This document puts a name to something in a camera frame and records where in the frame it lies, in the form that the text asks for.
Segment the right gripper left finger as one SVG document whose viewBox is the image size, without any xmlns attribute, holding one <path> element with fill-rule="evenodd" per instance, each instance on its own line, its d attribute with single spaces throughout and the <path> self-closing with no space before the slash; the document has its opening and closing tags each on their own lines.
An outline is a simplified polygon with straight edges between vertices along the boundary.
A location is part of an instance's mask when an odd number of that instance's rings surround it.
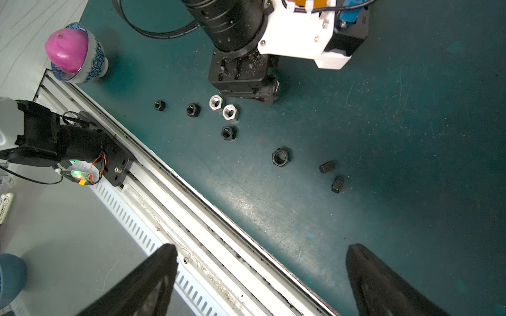
<svg viewBox="0 0 506 316">
<path fill-rule="evenodd" d="M 177 268 L 176 246 L 163 244 L 79 315 L 166 315 Z"/>
</svg>

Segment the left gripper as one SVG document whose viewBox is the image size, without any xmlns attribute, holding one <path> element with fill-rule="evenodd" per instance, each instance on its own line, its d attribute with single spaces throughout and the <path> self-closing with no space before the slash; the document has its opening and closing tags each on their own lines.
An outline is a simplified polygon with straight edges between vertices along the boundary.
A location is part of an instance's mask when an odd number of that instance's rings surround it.
<svg viewBox="0 0 506 316">
<path fill-rule="evenodd" d="M 272 72 L 278 63 L 277 55 L 262 55 L 258 50 L 230 57 L 215 49 L 208 81 L 222 96 L 271 105 L 279 94 L 279 80 Z"/>
</svg>

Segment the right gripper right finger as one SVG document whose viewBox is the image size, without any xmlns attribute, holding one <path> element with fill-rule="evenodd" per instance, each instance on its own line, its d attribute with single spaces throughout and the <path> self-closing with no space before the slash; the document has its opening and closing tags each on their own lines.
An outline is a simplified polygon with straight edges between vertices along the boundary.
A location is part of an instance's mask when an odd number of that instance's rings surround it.
<svg viewBox="0 0 506 316">
<path fill-rule="evenodd" d="M 352 244 L 346 268 L 360 315 L 447 315 L 362 244 Z"/>
</svg>

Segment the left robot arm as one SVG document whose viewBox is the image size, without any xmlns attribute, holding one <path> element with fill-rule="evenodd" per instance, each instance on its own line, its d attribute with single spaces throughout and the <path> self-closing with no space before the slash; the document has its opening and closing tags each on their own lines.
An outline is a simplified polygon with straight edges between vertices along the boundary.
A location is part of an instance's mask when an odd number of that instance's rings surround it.
<svg viewBox="0 0 506 316">
<path fill-rule="evenodd" d="M 215 0 L 184 1 L 194 20 L 168 32 L 131 27 L 146 37 L 172 40 L 202 28 L 213 43 L 208 80 L 221 96 L 256 100 L 271 105 L 278 97 L 279 81 L 270 69 L 278 65 L 277 55 L 258 49 L 266 33 L 268 1 Z"/>
</svg>

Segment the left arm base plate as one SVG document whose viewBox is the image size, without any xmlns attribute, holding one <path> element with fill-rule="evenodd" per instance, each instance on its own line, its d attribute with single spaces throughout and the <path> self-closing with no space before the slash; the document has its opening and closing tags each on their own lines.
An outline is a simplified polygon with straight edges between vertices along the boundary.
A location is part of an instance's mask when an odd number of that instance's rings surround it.
<svg viewBox="0 0 506 316">
<path fill-rule="evenodd" d="M 133 154 L 89 113 L 66 111 L 60 117 L 61 128 L 70 133 L 59 163 L 60 174 L 83 186 L 94 186 L 105 179 L 121 187 L 133 164 Z"/>
</svg>

